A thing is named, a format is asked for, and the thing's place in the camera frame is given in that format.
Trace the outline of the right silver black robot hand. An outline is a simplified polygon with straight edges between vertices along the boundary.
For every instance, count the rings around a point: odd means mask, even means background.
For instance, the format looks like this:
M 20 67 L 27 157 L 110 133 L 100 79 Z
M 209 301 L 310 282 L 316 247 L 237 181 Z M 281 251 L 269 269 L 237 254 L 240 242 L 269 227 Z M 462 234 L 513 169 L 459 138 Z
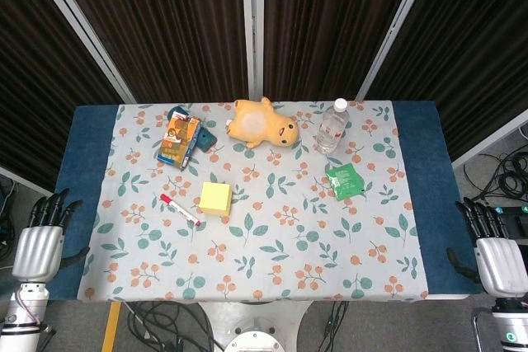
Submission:
M 460 264 L 455 251 L 448 247 L 450 264 L 460 275 L 495 298 L 522 298 L 527 294 L 527 269 L 520 245 L 507 228 L 501 208 L 475 203 L 465 197 L 455 207 L 461 212 L 472 242 L 476 270 Z

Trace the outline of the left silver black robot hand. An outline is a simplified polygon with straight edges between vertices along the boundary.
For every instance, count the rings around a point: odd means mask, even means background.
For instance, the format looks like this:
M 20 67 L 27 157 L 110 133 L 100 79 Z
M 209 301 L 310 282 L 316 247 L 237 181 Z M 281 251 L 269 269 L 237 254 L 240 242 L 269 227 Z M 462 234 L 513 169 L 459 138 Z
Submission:
M 17 244 L 12 275 L 22 283 L 48 283 L 59 270 L 78 263 L 90 251 L 83 246 L 80 251 L 63 257 L 67 226 L 74 212 L 82 206 L 76 200 L 64 206 L 69 189 L 48 198 L 42 197 L 34 204 Z

